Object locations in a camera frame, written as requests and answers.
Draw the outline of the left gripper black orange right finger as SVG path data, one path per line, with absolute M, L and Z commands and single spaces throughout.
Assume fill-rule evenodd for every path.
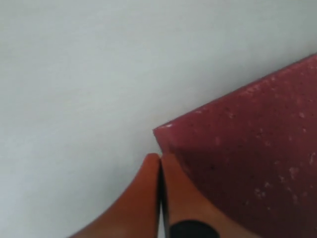
M 228 218 L 194 186 L 173 154 L 161 158 L 167 238 L 249 238 L 250 232 Z

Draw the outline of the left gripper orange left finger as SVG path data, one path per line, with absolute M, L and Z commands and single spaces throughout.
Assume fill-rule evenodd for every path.
M 119 198 L 73 238 L 156 238 L 159 227 L 158 154 L 148 154 Z

